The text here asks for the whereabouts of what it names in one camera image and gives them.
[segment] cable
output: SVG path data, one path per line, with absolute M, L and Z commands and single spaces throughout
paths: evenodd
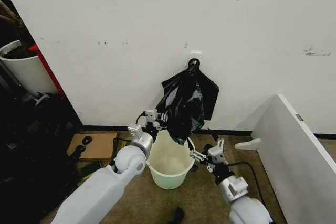
M 260 186 L 259 186 L 259 182 L 258 182 L 258 179 L 257 179 L 257 175 L 253 169 L 253 167 L 251 166 L 250 163 L 246 162 L 246 161 L 242 161 L 242 162 L 237 162 L 237 163 L 232 163 L 232 164 L 227 164 L 227 166 L 236 166 L 236 165 L 248 165 L 253 173 L 253 176 L 254 176 L 254 180 L 256 182 L 256 185 L 257 185 L 257 188 L 258 188 L 258 192 L 259 192 L 259 196 L 260 196 L 260 199 L 261 199 L 261 203 L 266 207 L 266 204 L 265 204 L 265 200 L 263 198 L 263 195 L 261 194 L 261 190 L 260 190 Z
M 139 118 L 142 117 L 142 116 L 145 116 L 145 115 L 146 115 L 146 112 L 142 112 L 142 113 L 138 116 L 138 118 L 136 119 L 135 124 L 138 124 L 138 120 L 139 120 Z

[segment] black plastic bag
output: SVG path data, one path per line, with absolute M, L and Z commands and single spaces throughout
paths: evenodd
M 156 106 L 167 113 L 170 137 L 184 144 L 185 140 L 210 120 L 219 88 L 200 71 L 200 61 L 191 59 L 188 68 L 162 82 L 164 96 Z

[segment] baseboard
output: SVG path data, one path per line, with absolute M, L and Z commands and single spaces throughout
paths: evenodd
M 127 131 L 127 126 L 83 125 L 84 131 Z M 252 131 L 206 130 L 200 129 L 195 134 L 216 134 L 228 136 L 251 136 Z
M 127 126 L 83 125 L 84 131 L 127 131 Z
M 320 138 L 320 139 L 332 139 L 332 140 L 336 140 L 336 134 L 323 134 L 323 133 L 318 133 L 315 134 L 316 138 Z

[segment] white wall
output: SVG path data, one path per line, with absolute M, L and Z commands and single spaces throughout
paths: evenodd
M 336 133 L 335 0 L 12 1 L 83 124 L 133 122 L 199 49 L 220 88 L 211 128 L 252 130 L 281 92 Z

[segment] white panel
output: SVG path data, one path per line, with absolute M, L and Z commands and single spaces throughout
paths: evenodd
M 335 223 L 336 164 L 282 95 L 252 132 L 258 153 L 289 224 Z
M 336 133 L 334 0 L 12 1 L 83 124 L 134 122 L 199 49 L 220 88 L 207 126 L 252 130 L 282 92 Z

